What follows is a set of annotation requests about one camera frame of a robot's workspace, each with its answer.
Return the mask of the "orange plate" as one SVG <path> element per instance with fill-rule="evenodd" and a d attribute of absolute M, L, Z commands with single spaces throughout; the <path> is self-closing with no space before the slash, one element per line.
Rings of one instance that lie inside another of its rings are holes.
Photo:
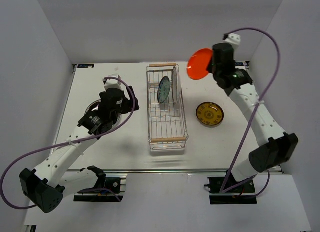
<path fill-rule="evenodd" d="M 205 78 L 208 72 L 208 65 L 212 62 L 213 50 L 203 48 L 195 52 L 188 61 L 186 71 L 192 80 L 201 80 Z"/>

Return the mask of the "yellow patterned plate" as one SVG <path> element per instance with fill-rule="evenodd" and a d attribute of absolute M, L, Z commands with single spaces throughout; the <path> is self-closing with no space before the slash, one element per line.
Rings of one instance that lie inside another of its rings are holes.
<path fill-rule="evenodd" d="M 195 113 L 198 121 L 208 127 L 218 126 L 225 117 L 223 109 L 214 102 L 201 103 Z"/>

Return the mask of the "wire dish rack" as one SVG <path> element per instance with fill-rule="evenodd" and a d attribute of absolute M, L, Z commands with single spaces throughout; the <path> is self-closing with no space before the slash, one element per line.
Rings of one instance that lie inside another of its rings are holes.
<path fill-rule="evenodd" d="M 148 141 L 152 151 L 183 150 L 189 138 L 181 77 L 178 103 L 174 104 L 172 98 L 172 71 L 176 65 L 178 64 L 150 64 L 146 68 Z M 158 87 L 164 76 L 170 79 L 170 93 L 164 103 L 159 103 Z"/>

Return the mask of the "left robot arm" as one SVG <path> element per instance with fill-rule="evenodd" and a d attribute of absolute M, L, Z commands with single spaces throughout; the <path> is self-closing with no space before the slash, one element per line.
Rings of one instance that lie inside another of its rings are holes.
<path fill-rule="evenodd" d="M 97 142 L 102 134 L 109 133 L 122 114 L 139 110 L 138 99 L 131 86 L 129 98 L 119 87 L 100 93 L 98 108 L 87 111 L 78 121 L 64 146 L 55 151 L 34 169 L 23 169 L 20 182 L 23 193 L 43 212 L 54 210 L 62 199 L 81 191 L 99 192 L 105 188 L 106 174 L 96 166 L 82 168 L 73 176 L 66 176 L 69 167 Z"/>

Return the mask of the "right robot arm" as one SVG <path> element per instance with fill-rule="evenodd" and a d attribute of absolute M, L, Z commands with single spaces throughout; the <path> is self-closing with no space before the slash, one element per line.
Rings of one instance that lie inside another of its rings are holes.
<path fill-rule="evenodd" d="M 247 159 L 227 171 L 226 187 L 236 192 L 243 187 L 244 180 L 287 162 L 299 139 L 275 121 L 261 101 L 248 72 L 236 68 L 233 46 L 224 42 L 215 44 L 212 49 L 211 63 L 207 69 L 245 116 L 258 144 Z"/>

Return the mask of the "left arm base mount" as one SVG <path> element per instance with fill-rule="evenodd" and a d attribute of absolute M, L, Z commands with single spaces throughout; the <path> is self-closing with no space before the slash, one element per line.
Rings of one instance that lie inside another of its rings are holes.
<path fill-rule="evenodd" d="M 121 202 L 126 191 L 127 174 L 107 173 L 103 183 L 87 192 L 75 193 L 75 202 Z"/>

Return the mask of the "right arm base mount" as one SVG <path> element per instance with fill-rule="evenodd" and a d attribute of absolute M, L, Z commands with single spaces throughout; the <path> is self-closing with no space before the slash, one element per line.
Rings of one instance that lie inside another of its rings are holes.
<path fill-rule="evenodd" d="M 226 192 L 221 193 L 220 189 L 224 177 L 208 177 L 208 182 L 204 184 L 204 189 L 209 192 L 209 201 L 211 205 L 244 205 L 257 204 L 256 189 L 253 180 L 249 180 L 235 188 L 229 190 L 229 187 L 237 182 L 229 178 L 225 185 Z"/>

